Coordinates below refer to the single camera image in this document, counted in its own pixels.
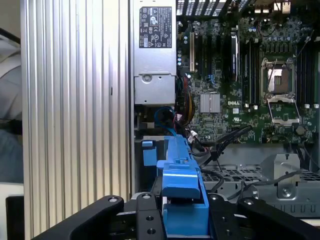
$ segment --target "motherboard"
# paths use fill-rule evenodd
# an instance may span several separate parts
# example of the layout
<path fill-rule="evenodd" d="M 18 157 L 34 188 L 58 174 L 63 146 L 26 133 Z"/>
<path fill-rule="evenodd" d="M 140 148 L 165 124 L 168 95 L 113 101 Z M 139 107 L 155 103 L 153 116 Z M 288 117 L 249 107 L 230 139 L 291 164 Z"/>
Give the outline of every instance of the motherboard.
<path fill-rule="evenodd" d="M 298 17 L 243 17 L 177 26 L 177 85 L 188 84 L 195 106 L 188 127 L 199 140 L 251 125 L 239 143 L 314 141 L 318 58 L 309 25 Z"/>

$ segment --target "hole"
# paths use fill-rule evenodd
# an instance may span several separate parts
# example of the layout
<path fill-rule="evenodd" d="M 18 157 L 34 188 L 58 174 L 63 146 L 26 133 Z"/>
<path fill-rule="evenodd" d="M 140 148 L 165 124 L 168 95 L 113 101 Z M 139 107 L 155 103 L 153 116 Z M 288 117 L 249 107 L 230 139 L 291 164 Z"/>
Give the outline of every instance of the hole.
<path fill-rule="evenodd" d="M 146 232 L 147 232 L 148 234 L 155 234 L 155 233 L 156 233 L 156 230 L 153 229 L 153 228 L 149 228 Z"/>
<path fill-rule="evenodd" d="M 153 216 L 147 216 L 145 219 L 147 219 L 148 221 L 152 221 L 155 218 Z"/>
<path fill-rule="evenodd" d="M 231 234 L 232 234 L 232 232 L 231 232 L 229 229 L 225 230 L 225 233 L 226 233 L 228 236 L 231 236 Z"/>

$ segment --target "blue latch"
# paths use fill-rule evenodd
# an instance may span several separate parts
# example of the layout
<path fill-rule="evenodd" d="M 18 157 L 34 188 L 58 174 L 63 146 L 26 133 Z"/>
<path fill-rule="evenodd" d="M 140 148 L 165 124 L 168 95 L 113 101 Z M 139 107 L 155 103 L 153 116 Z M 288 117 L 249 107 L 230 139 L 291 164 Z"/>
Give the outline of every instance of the blue latch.
<path fill-rule="evenodd" d="M 165 163 L 162 176 L 162 196 L 200 199 L 198 172 L 193 166 Z"/>
<path fill-rule="evenodd" d="M 143 164 L 145 166 L 157 165 L 157 147 L 153 141 L 142 141 Z"/>

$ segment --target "expansion slot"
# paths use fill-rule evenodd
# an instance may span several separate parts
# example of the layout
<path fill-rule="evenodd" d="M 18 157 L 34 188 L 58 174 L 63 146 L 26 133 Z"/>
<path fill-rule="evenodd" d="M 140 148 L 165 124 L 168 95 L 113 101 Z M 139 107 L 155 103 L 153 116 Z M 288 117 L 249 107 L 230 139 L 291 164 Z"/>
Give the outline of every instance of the expansion slot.
<path fill-rule="evenodd" d="M 195 33 L 190 32 L 190 72 L 195 72 Z"/>

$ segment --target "screw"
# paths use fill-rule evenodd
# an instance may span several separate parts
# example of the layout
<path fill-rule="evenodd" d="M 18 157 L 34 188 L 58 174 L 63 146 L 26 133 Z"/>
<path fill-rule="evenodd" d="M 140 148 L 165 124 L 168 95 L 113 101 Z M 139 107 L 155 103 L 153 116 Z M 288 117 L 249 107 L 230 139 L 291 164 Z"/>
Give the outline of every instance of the screw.
<path fill-rule="evenodd" d="M 142 198 L 143 199 L 149 199 L 149 198 L 151 198 L 151 196 L 149 194 L 145 194 L 145 195 L 142 196 Z"/>
<path fill-rule="evenodd" d="M 147 83 L 149 83 L 149 82 L 151 82 L 151 76 L 150 75 L 144 75 L 144 76 L 142 76 L 142 79 L 145 81 L 145 82 L 147 82 Z"/>
<path fill-rule="evenodd" d="M 252 200 L 250 200 L 250 199 L 244 200 L 244 203 L 246 203 L 248 205 L 253 205 L 254 204 L 254 202 Z"/>
<path fill-rule="evenodd" d="M 287 189 L 287 188 L 284 188 L 282 189 L 282 194 L 285 196 L 285 197 L 290 197 L 290 195 L 292 194 L 290 189 Z"/>
<path fill-rule="evenodd" d="M 117 197 L 114 197 L 114 196 L 109 199 L 109 202 L 110 202 L 110 203 L 115 203 L 116 201 L 118 201 L 118 198 L 117 198 Z"/>

